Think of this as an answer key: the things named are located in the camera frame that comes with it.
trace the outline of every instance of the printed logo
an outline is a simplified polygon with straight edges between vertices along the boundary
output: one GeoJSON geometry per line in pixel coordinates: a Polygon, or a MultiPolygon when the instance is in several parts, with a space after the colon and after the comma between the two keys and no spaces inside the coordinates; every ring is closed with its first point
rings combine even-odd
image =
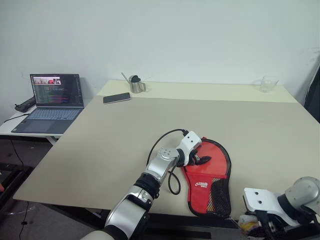
{"type": "Polygon", "coordinates": [[[206,188],[208,187],[208,183],[207,182],[196,182],[195,186],[200,186],[201,188],[206,188]]]}

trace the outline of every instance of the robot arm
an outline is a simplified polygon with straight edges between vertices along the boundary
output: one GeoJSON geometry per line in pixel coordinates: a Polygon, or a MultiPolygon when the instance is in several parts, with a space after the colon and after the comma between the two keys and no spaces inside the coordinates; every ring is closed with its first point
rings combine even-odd
{"type": "Polygon", "coordinates": [[[312,220],[318,230],[320,215],[320,181],[314,177],[299,178],[284,194],[266,189],[245,188],[245,206],[255,215],[268,239],[277,239],[285,228],[298,228],[312,220]]]}
{"type": "Polygon", "coordinates": [[[110,212],[103,231],[94,231],[82,240],[127,240],[139,236],[148,222],[148,212],[169,169],[186,166],[189,155],[200,144],[201,138],[190,131],[177,148],[161,148],[145,171],[110,212]]]}

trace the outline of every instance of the glass cup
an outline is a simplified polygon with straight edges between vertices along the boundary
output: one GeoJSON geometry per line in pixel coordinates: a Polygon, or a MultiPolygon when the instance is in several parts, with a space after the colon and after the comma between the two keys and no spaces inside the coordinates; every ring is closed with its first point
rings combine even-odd
{"type": "Polygon", "coordinates": [[[278,82],[279,78],[277,76],[264,76],[261,81],[260,92],[270,93],[278,82]]]}

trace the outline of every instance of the laptop screen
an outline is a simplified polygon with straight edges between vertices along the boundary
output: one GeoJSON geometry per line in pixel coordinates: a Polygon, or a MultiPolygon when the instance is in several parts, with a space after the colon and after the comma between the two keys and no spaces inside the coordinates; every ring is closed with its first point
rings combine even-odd
{"type": "Polygon", "coordinates": [[[37,107],[83,107],[78,74],[30,74],[37,107]]]}

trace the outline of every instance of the black phone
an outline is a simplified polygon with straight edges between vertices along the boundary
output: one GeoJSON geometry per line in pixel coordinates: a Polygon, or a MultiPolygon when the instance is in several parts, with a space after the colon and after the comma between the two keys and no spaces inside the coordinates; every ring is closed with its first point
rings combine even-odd
{"type": "Polygon", "coordinates": [[[111,95],[111,96],[105,96],[103,98],[103,103],[104,104],[111,104],[111,103],[127,101],[130,99],[131,99],[130,93],[126,92],[126,93],[121,93],[121,94],[116,94],[116,95],[111,95]]]}

